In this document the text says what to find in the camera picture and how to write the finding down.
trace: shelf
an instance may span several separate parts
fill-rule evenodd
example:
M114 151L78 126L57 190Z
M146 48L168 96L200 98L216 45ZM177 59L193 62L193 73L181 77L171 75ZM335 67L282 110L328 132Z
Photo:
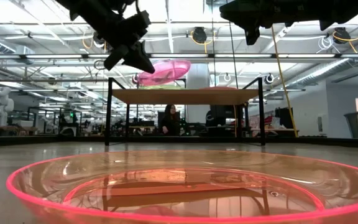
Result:
M135 105L241 105L258 90L112 90L112 95Z

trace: ceiling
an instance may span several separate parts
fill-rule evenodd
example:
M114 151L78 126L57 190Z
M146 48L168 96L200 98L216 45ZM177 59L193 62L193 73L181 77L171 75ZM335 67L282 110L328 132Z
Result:
M103 47L96 47L90 37L93 29L82 19L77 18L71 21L69 12L54 0L21 0L23 7L14 4L18 0L0 0L0 42L17 48L26 46L34 54L103 54ZM204 5L205 0L169 0L168 7L166 0L140 0L139 7L150 14L152 24L148 33L144 36L145 49L147 53L155 54L273 54L275 49L272 41L271 29L260 29L261 37L256 44L248 46L245 41L244 30L228 23L220 18L218 7L211 8ZM124 17L135 14L135 7L128 6ZM197 45L189 35L195 27L204 27L208 39L212 40L213 31L215 41L206 47ZM297 22L289 28L283 24L273 26L277 35L277 49L280 54L336 54L351 50L349 44L335 44L324 48L322 39L328 33L332 34L335 27L345 27L352 37L358 37L358 16L346 24L335 24L327 30L320 31L318 21ZM358 40L352 42L358 46ZM33 64L13 60L0 60L0 67L15 73L15 75L3 75L0 79L21 79L31 74L33 79L96 79L98 82L84 83L80 85L84 89L107 89L107 83L102 79L107 77L116 78L126 88L136 88L132 83L132 77L140 70L125 65L118 65L113 70L97 71L93 67L94 60L34 60ZM198 63L207 63L211 75L218 76L217 85L236 87L235 74L239 87L247 85L255 77L271 73L278 76L278 66L274 61L263 61L255 59L252 61L237 60L236 63L230 60L205 60ZM281 63L285 80L292 79L298 74L307 71L309 68L321 62L312 60L283 61ZM28 86L45 89L64 89L61 83L49 85L48 83L31 83ZM102 103L107 96L107 90L97 92L100 96L95 103ZM44 96L51 96L45 92L38 92L40 100ZM81 103L84 99L66 93L59 92L58 97L72 96L72 102ZM47 98L50 102L59 102Z

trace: humanoid robot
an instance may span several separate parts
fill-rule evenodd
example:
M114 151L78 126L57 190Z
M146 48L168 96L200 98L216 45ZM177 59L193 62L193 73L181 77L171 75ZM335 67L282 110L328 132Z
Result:
M9 87L0 87L0 126L7 124L7 112L12 112L14 102L9 98L11 89Z

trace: concrete floor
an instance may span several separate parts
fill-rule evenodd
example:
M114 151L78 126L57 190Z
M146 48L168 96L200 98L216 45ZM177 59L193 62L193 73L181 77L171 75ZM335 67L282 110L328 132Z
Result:
M312 157L341 162L358 167L358 148L317 146L309 144L268 144L260 147L250 144L118 144L110 146L109 151L144 149L199 149L249 152L271 152L293 156ZM41 223L5 188L10 173L33 162L56 157L104 152L101 142L60 142L50 144L31 144L0 147L0 223L30 224Z

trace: black frame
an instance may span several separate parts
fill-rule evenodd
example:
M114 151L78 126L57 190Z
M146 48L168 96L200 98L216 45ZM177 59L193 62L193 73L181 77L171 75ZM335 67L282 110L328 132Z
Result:
M106 129L104 132L104 145L108 146L110 145L110 134L111 134L111 103L112 103L112 83L116 83L121 89L125 90L125 87L122 86L115 78L113 77L109 77L108 80L108 98L107 98L107 113L106 113ZM266 136L265 136L265 120L264 120L264 89L263 89L263 78L259 77L254 79L252 82L250 82L248 85L246 85L243 90L247 89L248 87L250 87L252 84L254 84L255 82L258 83L258 97L259 97L259 126L260 126L260 145L264 146L266 145ZM243 105L236 105L236 113L237 115L237 124L236 124L236 128L237 128L237 137L236 138L228 138L230 139L229 142L243 142L244 137L242 136L242 108L245 107L246 112L245 112L245 116L246 116L246 123L245 123L245 128L246 128L246 133L250 130L249 127L249 122L248 122L248 102L244 102ZM125 142L131 142L130 140L134 140L129 137L129 108L130 105L127 104L127 114L126 114L126 130L125 130ZM153 141L158 141L160 140L161 142L166 141L167 139L170 139L171 141L175 141L176 139L180 139L181 142L194 142L195 138L194 137L147 137L147 138L152 138Z

